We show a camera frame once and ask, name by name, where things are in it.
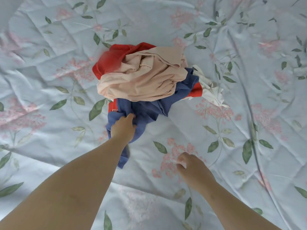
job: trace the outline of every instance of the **hand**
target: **hand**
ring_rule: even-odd
[[[177,159],[177,163],[180,162],[186,163],[186,169],[181,164],[177,164],[180,175],[188,185],[198,192],[201,192],[204,184],[216,182],[211,171],[197,156],[184,152]]]
[[[130,113],[127,117],[122,116],[117,120],[111,127],[111,137],[126,140],[127,143],[131,141],[136,129],[136,125],[132,125],[134,117],[135,115]]]

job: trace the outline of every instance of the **mattress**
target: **mattress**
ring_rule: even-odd
[[[197,97],[148,124],[92,229],[223,229],[179,176],[184,151],[281,229],[307,229],[307,0],[295,1],[25,0],[0,33],[0,219],[107,140],[91,68],[112,44],[147,42],[184,47],[230,108]]]

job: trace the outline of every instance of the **clothing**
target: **clothing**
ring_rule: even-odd
[[[199,83],[203,89],[202,97],[208,102],[216,105],[216,106],[223,106],[229,108],[228,105],[223,104],[224,97],[222,95],[222,91],[224,89],[218,87],[216,83],[213,83],[210,79],[206,78],[200,67],[197,65],[192,66],[194,70],[194,75],[199,77]]]
[[[109,108],[109,111],[110,109],[111,110],[117,109],[118,112],[111,111],[108,113],[109,123],[106,125],[106,129],[109,138],[111,138],[111,126],[122,116],[127,116],[130,113],[135,114],[135,118],[133,119],[133,124],[137,125],[134,137],[130,141],[130,143],[138,139],[145,131],[146,124],[156,121],[159,114],[168,116],[171,105],[181,100],[182,98],[186,97],[191,92],[195,84],[198,82],[199,78],[198,76],[193,75],[193,69],[186,68],[186,70],[188,72],[186,79],[177,83],[175,93],[169,97],[160,100],[155,100],[152,102],[149,101],[131,102],[126,99],[118,98],[114,100],[114,103],[112,104],[110,103],[111,107]],[[128,154],[127,154],[127,149],[125,148],[121,154],[121,158],[117,166],[119,168],[123,168],[123,166],[127,161],[128,161]]]
[[[100,80],[105,73],[113,72],[121,66],[122,60],[126,55],[137,51],[148,50],[155,47],[149,43],[142,42],[136,46],[126,44],[113,44],[109,51],[105,51],[98,62],[93,66],[93,73]]]
[[[187,60],[181,47],[154,47],[126,55],[118,70],[104,74],[98,93],[109,99],[155,101],[174,94],[186,78]]]

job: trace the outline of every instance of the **person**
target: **person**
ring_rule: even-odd
[[[133,114],[121,117],[111,138],[74,159],[40,184],[1,222],[1,230],[89,230],[120,155],[134,136]],[[177,164],[185,182],[210,204],[226,230],[279,229],[219,185],[205,164],[186,152]]]

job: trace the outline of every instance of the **person's right arm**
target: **person's right arm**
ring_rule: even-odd
[[[280,230],[218,184],[211,171],[195,155],[184,152],[177,162],[186,163],[186,168],[177,164],[179,173],[206,199],[225,230]]]

